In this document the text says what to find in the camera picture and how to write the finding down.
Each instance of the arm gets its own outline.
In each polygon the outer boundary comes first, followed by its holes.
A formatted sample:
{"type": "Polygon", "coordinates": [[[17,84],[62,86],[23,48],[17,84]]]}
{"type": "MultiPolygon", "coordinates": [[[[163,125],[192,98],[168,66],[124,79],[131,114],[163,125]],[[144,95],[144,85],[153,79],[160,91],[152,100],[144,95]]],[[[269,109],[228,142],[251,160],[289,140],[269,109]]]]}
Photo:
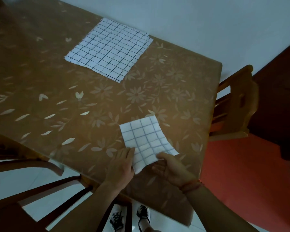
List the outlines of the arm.
{"type": "Polygon", "coordinates": [[[107,208],[134,176],[132,169],[134,151],[135,148],[118,151],[111,159],[105,181],[93,195],[59,221],[51,232],[96,231],[107,208]]]}
{"type": "MultiPolygon", "coordinates": [[[[171,184],[181,187],[185,183],[196,179],[174,156],[160,153],[157,158],[163,160],[156,162],[152,170],[165,177],[171,184]]],[[[187,192],[186,197],[208,232],[257,232],[252,225],[225,206],[205,186],[187,192]]]]}

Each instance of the bracelet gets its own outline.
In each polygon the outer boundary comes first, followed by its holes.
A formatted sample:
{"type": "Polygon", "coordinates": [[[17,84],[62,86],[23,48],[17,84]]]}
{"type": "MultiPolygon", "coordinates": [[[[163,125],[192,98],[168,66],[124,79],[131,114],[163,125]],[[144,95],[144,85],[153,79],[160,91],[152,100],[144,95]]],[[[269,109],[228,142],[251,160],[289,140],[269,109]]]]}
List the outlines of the bracelet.
{"type": "Polygon", "coordinates": [[[203,182],[200,179],[193,179],[183,184],[179,189],[183,192],[183,194],[188,193],[189,191],[197,190],[201,186],[203,186],[203,182]]]}

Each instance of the white sneaker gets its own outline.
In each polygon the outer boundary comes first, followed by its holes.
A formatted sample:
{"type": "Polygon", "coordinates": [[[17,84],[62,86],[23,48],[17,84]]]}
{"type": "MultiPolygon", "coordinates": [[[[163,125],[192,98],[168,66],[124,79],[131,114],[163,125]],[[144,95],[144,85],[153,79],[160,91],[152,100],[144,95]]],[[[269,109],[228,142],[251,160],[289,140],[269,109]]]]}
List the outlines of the white sneaker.
{"type": "Polygon", "coordinates": [[[136,212],[136,215],[140,218],[139,219],[139,230],[141,230],[141,227],[140,227],[140,221],[141,219],[147,219],[149,224],[150,224],[150,209],[144,205],[141,205],[137,212],[136,212]]]}
{"type": "Polygon", "coordinates": [[[118,204],[114,204],[109,216],[109,222],[113,232],[124,228],[124,216],[122,216],[122,208],[118,204]]]}

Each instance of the table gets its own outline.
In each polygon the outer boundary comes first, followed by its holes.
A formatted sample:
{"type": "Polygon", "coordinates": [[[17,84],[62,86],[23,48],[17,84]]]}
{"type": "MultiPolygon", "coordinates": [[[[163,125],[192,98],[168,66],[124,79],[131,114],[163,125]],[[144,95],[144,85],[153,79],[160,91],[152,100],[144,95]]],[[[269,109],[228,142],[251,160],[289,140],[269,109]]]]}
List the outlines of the table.
{"type": "MultiPolygon", "coordinates": [[[[124,147],[119,124],[155,115],[199,175],[222,64],[155,37],[121,83],[65,61],[100,19],[58,0],[0,10],[0,134],[102,182],[124,147]]],[[[191,223],[185,196],[150,167],[123,193],[191,223]]]]}

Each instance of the square paper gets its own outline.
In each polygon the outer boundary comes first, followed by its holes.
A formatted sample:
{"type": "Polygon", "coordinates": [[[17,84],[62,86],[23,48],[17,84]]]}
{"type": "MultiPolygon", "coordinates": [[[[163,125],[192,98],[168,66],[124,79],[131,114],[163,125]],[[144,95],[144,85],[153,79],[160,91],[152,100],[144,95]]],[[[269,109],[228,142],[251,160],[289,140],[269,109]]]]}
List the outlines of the square paper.
{"type": "Polygon", "coordinates": [[[104,18],[65,60],[120,83],[152,41],[148,33],[104,18]]]}
{"type": "Polygon", "coordinates": [[[135,174],[156,162],[156,154],[160,152],[178,154],[164,136],[155,116],[122,124],[120,130],[126,147],[135,147],[132,163],[135,174]]]}

